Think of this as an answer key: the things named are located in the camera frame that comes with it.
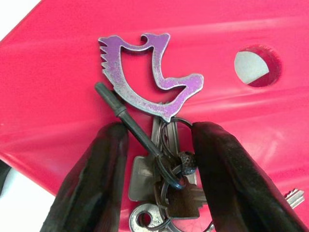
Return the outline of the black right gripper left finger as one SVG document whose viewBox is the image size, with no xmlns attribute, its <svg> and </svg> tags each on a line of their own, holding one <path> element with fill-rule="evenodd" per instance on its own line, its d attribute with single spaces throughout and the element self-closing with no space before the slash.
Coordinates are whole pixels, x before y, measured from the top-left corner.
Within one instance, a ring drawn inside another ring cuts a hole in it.
<svg viewBox="0 0 309 232">
<path fill-rule="evenodd" d="M 63 180 L 42 232 L 117 232 L 128 151 L 128 130 L 101 128 Z"/>
</svg>

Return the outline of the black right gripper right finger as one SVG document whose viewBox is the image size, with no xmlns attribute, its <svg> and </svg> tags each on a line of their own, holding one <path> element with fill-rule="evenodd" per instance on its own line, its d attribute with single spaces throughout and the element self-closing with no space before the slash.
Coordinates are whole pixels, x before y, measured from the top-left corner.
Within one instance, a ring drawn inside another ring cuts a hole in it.
<svg viewBox="0 0 309 232">
<path fill-rule="evenodd" d="M 237 138 L 195 122 L 192 140 L 202 187 L 218 232 L 305 232 L 306 225 Z"/>
</svg>

